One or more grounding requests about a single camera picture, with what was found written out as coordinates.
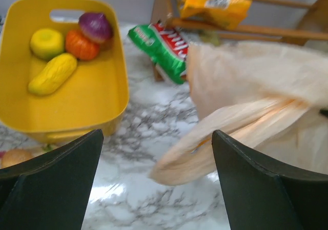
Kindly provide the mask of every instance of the purple onion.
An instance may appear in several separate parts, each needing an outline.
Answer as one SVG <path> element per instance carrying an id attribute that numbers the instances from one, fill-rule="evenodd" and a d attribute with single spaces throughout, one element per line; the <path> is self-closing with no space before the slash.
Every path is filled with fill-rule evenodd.
<path id="1" fill-rule="evenodd" d="M 103 13 L 86 12 L 80 16 L 78 24 L 82 33 L 96 43 L 104 43 L 113 37 L 113 28 Z"/>

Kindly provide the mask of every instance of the wooden stand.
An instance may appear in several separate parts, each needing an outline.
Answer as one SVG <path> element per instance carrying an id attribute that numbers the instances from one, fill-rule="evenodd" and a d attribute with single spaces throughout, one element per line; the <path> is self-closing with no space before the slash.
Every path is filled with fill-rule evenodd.
<path id="1" fill-rule="evenodd" d="M 313 5 L 285 1 L 285 0 L 252 0 L 253 2 L 273 4 L 277 6 L 286 6 L 292 8 L 307 9 L 307 13 L 300 21 L 296 29 L 280 29 L 271 27 L 261 27 L 252 25 L 239 25 L 233 31 L 226 31 L 206 22 L 199 22 L 191 19 L 181 19 L 174 14 L 172 0 L 155 0 L 151 23 L 159 20 L 169 27 L 181 27 L 186 29 L 205 29 L 224 31 L 219 33 L 222 39 L 232 40 L 264 40 L 283 42 L 304 46 L 308 40 L 328 40 L 328 0 L 318 0 Z M 316 29 L 322 32 L 311 32 L 305 30 L 309 26 L 316 26 Z M 163 78 L 154 68 L 156 81 L 162 81 Z"/>

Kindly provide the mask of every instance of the white marble surface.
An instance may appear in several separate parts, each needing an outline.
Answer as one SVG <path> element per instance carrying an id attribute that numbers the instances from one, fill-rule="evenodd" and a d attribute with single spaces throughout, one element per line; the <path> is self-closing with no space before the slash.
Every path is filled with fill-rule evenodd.
<path id="1" fill-rule="evenodd" d="M 187 84 L 154 82 L 149 59 L 126 36 L 131 27 L 121 26 L 130 103 L 120 130 L 104 141 L 82 230 L 229 230 L 216 173 L 177 187 L 148 178 L 197 117 Z M 0 125 L 0 152 L 33 144 Z"/>

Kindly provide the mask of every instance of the translucent plastic bag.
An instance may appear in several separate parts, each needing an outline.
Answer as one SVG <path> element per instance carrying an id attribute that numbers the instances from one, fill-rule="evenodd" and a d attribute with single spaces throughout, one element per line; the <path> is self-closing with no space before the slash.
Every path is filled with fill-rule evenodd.
<path id="1" fill-rule="evenodd" d="M 327 57 L 278 43 L 190 45 L 187 67 L 200 122 L 158 161 L 151 178 L 178 185 L 215 171 L 215 130 L 328 174 L 328 118 L 319 114 L 328 107 Z"/>

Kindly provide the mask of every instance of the green snack bag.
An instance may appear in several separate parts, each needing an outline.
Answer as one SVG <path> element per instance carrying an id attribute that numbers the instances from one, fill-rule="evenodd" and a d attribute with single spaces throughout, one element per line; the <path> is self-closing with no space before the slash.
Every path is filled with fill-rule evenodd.
<path id="1" fill-rule="evenodd" d="M 160 67 L 161 74 L 176 84 L 183 84 L 186 74 L 188 43 L 175 29 L 165 29 L 160 23 L 139 25 L 129 31 L 129 38 L 153 63 Z"/>

